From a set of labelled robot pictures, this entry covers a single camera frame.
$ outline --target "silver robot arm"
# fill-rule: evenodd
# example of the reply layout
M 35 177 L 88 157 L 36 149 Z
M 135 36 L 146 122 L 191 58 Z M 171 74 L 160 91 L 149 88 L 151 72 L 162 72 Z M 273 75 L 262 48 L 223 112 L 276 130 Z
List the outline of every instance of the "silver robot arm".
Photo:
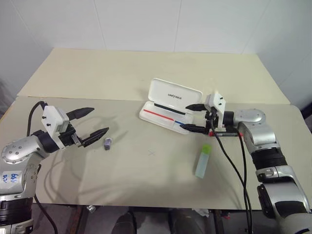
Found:
M 87 115 L 93 108 L 64 113 L 44 102 L 40 102 L 40 105 L 44 108 L 42 123 L 47 132 L 39 130 L 31 136 L 13 141 L 1 153 L 0 234 L 29 234 L 33 230 L 31 205 L 42 160 L 50 153 L 73 144 L 86 147 L 99 140 L 109 129 L 97 130 L 88 138 L 81 139 L 76 135 L 70 120 Z
M 257 187 L 264 215 L 274 218 L 283 234 L 312 234 L 312 214 L 308 199 L 281 152 L 280 145 L 265 114 L 257 109 L 224 111 L 225 100 L 220 94 L 207 96 L 205 104 L 193 104 L 187 109 L 206 111 L 206 126 L 181 125 L 191 132 L 208 134 L 214 127 L 236 127 L 243 133 L 247 149 L 261 183 Z

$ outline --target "lime green cap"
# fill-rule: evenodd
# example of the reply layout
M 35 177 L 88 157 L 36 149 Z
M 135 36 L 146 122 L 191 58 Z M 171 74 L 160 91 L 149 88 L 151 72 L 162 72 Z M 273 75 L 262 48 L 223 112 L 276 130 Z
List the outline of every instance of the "lime green cap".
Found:
M 211 145 L 208 145 L 208 144 L 204 144 L 203 145 L 203 148 L 201 150 L 203 153 L 205 154 L 210 154 L 210 151 L 211 151 Z

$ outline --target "person's leg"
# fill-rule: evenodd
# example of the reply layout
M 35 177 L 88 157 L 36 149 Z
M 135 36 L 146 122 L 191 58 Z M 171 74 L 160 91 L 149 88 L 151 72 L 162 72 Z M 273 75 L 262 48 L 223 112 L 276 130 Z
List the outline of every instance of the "person's leg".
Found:
M 168 222 L 171 234 L 203 234 L 197 223 L 182 210 L 170 211 Z
M 120 216 L 112 230 L 112 234 L 136 234 L 137 224 L 132 212 Z

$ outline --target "white wall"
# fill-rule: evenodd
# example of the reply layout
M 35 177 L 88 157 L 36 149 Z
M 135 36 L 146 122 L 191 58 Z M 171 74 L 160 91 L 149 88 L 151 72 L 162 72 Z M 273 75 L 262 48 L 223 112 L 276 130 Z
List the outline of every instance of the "white wall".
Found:
M 258 53 L 302 108 L 312 101 L 311 9 L 311 0 L 0 0 L 0 113 L 53 47 Z

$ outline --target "green glue stick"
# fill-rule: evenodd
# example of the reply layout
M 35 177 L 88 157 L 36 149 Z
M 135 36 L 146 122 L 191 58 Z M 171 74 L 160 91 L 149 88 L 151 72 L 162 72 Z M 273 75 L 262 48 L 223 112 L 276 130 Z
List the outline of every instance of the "green glue stick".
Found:
M 202 179 L 205 176 L 210 151 L 211 145 L 208 144 L 203 145 L 195 171 L 195 176 L 198 178 Z

